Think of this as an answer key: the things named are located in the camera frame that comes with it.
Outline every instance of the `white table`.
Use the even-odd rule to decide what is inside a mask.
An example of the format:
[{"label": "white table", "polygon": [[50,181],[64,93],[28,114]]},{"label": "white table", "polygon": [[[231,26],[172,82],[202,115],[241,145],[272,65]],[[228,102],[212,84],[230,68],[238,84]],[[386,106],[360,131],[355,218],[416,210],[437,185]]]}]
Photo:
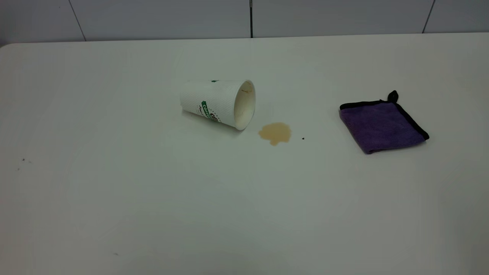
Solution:
[{"label": "white table", "polygon": [[[482,274],[489,34],[17,44],[0,49],[0,274]],[[240,132],[184,79],[251,79]],[[365,155],[342,103],[431,136]],[[289,143],[258,132],[290,125]]]}]

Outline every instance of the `green logo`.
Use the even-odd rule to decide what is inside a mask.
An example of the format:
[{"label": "green logo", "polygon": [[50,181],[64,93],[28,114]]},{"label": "green logo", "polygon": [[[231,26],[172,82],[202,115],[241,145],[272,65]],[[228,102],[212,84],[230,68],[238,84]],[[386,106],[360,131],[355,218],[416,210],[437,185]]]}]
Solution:
[{"label": "green logo", "polygon": [[207,103],[205,101],[202,102],[202,108],[204,108],[204,113],[207,118],[211,118],[211,115],[209,114],[209,109],[207,108]]}]

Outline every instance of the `towel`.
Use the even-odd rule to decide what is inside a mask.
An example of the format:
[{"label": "towel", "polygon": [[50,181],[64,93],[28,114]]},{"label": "towel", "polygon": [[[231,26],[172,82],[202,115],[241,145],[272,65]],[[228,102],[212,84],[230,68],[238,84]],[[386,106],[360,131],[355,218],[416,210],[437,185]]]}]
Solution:
[{"label": "towel", "polygon": [[409,147],[429,139],[429,135],[397,104],[393,91],[387,101],[346,103],[340,117],[366,154]]}]

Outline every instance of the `white paper cup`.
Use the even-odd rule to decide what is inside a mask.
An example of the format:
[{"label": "white paper cup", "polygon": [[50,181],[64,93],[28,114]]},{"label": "white paper cup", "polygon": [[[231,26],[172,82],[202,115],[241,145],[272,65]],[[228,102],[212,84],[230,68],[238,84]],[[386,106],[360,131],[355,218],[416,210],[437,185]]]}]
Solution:
[{"label": "white paper cup", "polygon": [[185,111],[243,130],[255,112],[255,87],[250,80],[188,81],[181,87],[180,104]]}]

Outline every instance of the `stain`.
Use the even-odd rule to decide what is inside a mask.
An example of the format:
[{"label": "stain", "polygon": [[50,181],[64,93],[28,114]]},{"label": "stain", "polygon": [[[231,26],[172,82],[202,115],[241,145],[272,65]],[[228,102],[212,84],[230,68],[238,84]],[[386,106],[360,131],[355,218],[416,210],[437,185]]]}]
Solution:
[{"label": "stain", "polygon": [[270,140],[270,144],[277,146],[279,142],[287,143],[292,135],[290,127],[282,122],[276,122],[263,126],[258,134],[266,140]]}]

